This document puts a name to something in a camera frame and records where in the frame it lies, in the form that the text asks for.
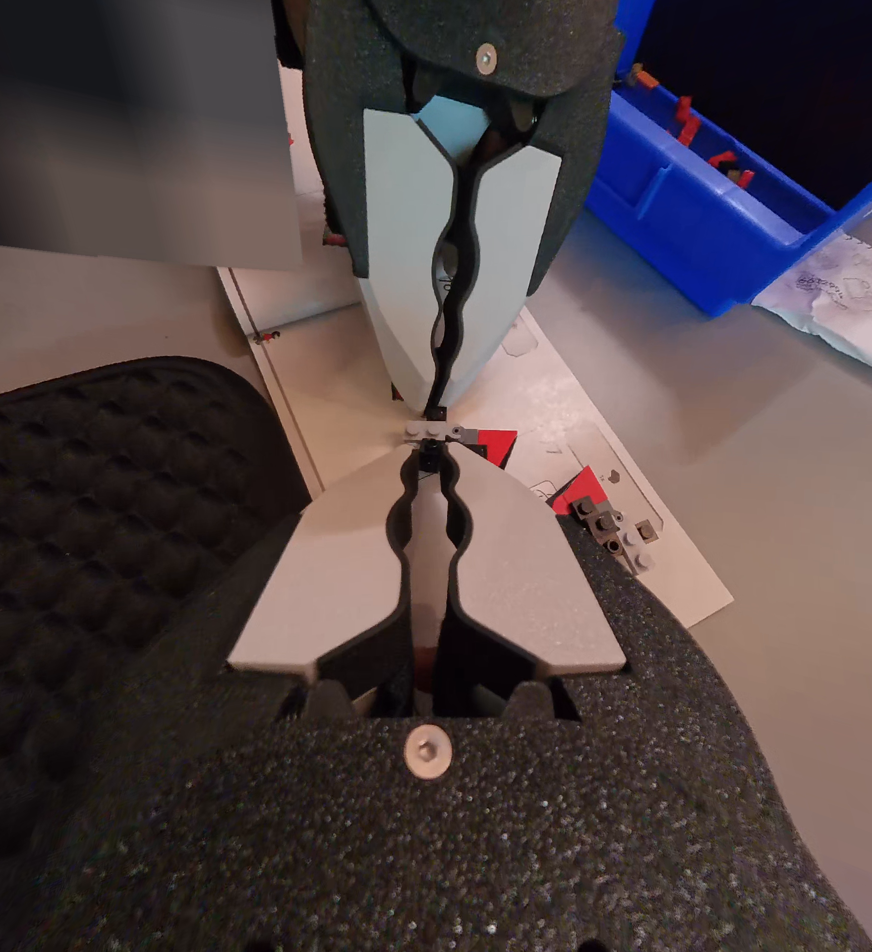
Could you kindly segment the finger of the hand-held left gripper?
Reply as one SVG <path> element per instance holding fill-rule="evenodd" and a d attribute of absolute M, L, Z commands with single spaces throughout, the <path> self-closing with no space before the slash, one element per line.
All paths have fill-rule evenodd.
<path fill-rule="evenodd" d="M 434 269 L 455 210 L 457 168 L 409 114 L 365 110 L 363 147 L 368 272 L 360 292 L 391 384 L 421 414 L 437 376 Z"/>
<path fill-rule="evenodd" d="M 560 156 L 525 145 L 474 173 L 457 271 L 443 305 L 430 412 L 465 394 L 520 314 L 560 171 Z"/>

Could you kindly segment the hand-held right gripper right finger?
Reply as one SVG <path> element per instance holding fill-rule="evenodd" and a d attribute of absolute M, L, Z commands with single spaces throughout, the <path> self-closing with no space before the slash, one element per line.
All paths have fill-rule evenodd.
<path fill-rule="evenodd" d="M 455 553 L 435 701 L 472 701 L 478 686 L 507 701 L 525 682 L 620 671 L 625 654 L 553 510 L 459 443 L 439 475 Z"/>

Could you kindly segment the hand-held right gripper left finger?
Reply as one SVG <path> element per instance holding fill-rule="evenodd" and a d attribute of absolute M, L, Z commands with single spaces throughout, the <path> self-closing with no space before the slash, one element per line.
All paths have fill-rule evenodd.
<path fill-rule="evenodd" d="M 406 544 L 418 451 L 392 449 L 306 508 L 231 649 L 238 670 L 336 682 L 356 701 L 413 659 Z"/>

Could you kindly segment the red grey toy brick assembly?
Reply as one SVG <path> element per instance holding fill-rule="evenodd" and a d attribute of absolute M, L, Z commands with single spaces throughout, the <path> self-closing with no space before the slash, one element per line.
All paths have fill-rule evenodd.
<path fill-rule="evenodd" d="M 446 421 L 445 409 L 439 409 L 433 420 L 406 422 L 404 441 L 418 449 L 420 473 L 440 471 L 445 450 L 438 446 L 459 444 L 485 458 L 500 470 L 505 470 L 515 447 L 515 430 L 480 429 Z"/>
<path fill-rule="evenodd" d="M 651 547 L 663 521 L 644 494 L 618 469 L 601 479 L 585 467 L 549 501 L 559 516 L 569 516 L 632 576 L 652 570 Z"/>

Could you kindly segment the blue plastic storage bin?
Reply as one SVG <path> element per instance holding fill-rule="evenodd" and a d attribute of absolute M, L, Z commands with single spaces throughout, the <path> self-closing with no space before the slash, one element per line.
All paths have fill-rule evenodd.
<path fill-rule="evenodd" d="M 586 208 L 711 316 L 872 215 L 872 1 L 620 2 Z M 653 90 L 626 83 L 641 62 Z M 690 95 L 702 125 L 678 142 Z M 740 189 L 708 164 L 733 150 Z"/>

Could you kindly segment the white instruction sheet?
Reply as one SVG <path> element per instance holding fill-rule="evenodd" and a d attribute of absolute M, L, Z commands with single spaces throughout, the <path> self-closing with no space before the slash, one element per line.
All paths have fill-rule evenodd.
<path fill-rule="evenodd" d="M 302 266 L 219 268 L 312 496 L 395 447 L 412 417 L 392 399 L 348 255 L 323 244 L 323 189 L 303 114 L 302 78 L 281 67 L 299 212 Z M 527 308 L 473 387 L 450 411 L 469 427 L 514 430 L 506 471 L 546 503 L 590 469 L 642 541 L 641 583 L 685 627 L 734 601 Z"/>

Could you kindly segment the black mesh chair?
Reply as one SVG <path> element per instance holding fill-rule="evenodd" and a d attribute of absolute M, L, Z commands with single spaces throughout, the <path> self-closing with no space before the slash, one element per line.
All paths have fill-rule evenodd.
<path fill-rule="evenodd" d="M 0 950 L 83 775 L 103 695 L 310 502 L 244 378 L 165 357 L 0 394 Z"/>

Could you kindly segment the clear printed plastic bag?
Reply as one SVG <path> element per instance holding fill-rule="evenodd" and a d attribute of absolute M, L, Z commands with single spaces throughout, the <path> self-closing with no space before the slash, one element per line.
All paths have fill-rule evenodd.
<path fill-rule="evenodd" d="M 753 300 L 872 368 L 872 245 L 838 232 Z"/>

